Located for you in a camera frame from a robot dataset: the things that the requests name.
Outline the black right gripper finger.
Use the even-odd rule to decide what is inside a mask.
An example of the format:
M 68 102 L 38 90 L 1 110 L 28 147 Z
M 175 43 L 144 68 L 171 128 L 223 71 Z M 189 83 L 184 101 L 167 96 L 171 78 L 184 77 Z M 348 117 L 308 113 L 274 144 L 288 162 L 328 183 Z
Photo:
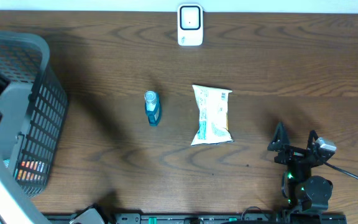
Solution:
M 319 138 L 315 130 L 311 130 L 308 136 L 307 149 L 313 149 L 315 142 Z
M 281 152 L 289 144 L 290 140 L 288 138 L 288 134 L 284 127 L 284 124 L 282 122 L 279 122 L 273 135 L 273 139 L 269 143 L 267 150 Z

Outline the white and yellow snack bag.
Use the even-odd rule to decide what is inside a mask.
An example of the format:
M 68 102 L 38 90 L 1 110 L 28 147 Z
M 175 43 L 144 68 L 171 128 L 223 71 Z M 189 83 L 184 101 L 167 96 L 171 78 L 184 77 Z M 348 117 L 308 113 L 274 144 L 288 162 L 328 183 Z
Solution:
M 233 142 L 228 130 L 228 96 L 232 90 L 192 85 L 199 109 L 199 128 L 191 146 Z

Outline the teal bottle with clear cap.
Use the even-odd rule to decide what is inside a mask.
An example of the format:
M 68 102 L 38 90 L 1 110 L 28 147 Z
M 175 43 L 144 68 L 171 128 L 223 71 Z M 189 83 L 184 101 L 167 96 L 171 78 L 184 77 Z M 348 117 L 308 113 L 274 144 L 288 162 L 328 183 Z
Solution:
M 161 118 L 161 104 L 157 92 L 148 90 L 144 94 L 145 114 L 151 126 L 157 126 Z

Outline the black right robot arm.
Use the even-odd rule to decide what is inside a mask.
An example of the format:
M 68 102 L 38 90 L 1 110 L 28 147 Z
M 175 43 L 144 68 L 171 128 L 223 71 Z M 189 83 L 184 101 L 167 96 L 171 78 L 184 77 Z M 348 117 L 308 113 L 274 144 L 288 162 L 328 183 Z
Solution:
M 336 149 L 335 143 L 319 137 L 314 130 L 309 133 L 305 149 L 292 146 L 284 124 L 277 124 L 267 150 L 277 153 L 274 162 L 287 167 L 282 176 L 282 194 L 288 199 L 288 208 L 282 212 L 282 218 L 287 223 L 296 215 L 320 216 L 328 209 L 333 184 L 313 175 L 311 170 L 328 161 Z

